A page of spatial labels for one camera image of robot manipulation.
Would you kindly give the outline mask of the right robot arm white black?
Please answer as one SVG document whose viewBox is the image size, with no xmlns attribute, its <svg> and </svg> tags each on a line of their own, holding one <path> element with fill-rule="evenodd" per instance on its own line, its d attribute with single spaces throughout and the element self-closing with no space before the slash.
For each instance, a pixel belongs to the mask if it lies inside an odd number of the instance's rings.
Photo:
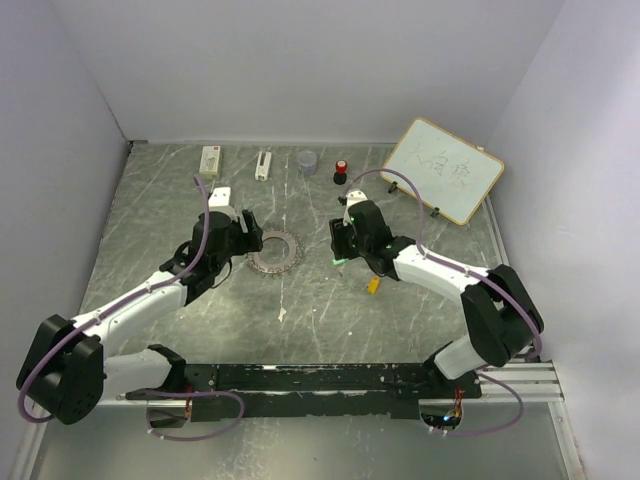
<svg viewBox="0 0 640 480">
<path fill-rule="evenodd" d="M 502 367 L 527 346 L 540 352 L 543 320 L 513 268 L 470 266 L 394 235 L 360 191 L 339 201 L 344 215 L 329 222 L 337 261 L 361 258 L 377 276 L 434 291 L 463 311 L 467 333 L 427 361 L 424 384 L 431 395 L 448 396 L 463 375 L 485 365 Z"/>
</svg>

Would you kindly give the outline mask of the yellow tagged key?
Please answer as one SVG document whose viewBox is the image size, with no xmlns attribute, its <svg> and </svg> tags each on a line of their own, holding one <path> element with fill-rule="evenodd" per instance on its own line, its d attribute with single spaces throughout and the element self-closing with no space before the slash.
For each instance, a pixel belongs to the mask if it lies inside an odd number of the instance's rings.
<svg viewBox="0 0 640 480">
<path fill-rule="evenodd" d="M 380 278 L 379 277 L 372 278 L 366 287 L 367 293 L 371 295 L 375 294 L 379 289 L 379 285 L 380 285 Z"/>
</svg>

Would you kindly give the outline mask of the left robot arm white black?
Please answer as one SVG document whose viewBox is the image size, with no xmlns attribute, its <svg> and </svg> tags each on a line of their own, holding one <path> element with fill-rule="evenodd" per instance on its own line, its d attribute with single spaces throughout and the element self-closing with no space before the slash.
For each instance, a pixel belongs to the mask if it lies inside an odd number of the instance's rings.
<svg viewBox="0 0 640 480">
<path fill-rule="evenodd" d="M 145 282 L 91 312 L 65 319 L 55 314 L 35 334 L 18 374 L 18 408 L 27 421 L 32 399 L 47 419 L 71 425 L 103 398 L 152 390 L 173 399 L 185 393 L 186 361 L 156 344 L 137 354 L 117 355 L 137 330 L 177 311 L 212 289 L 232 268 L 232 259 L 261 250 L 263 230 L 252 211 L 205 212 L 190 240 L 181 244 Z"/>
</svg>

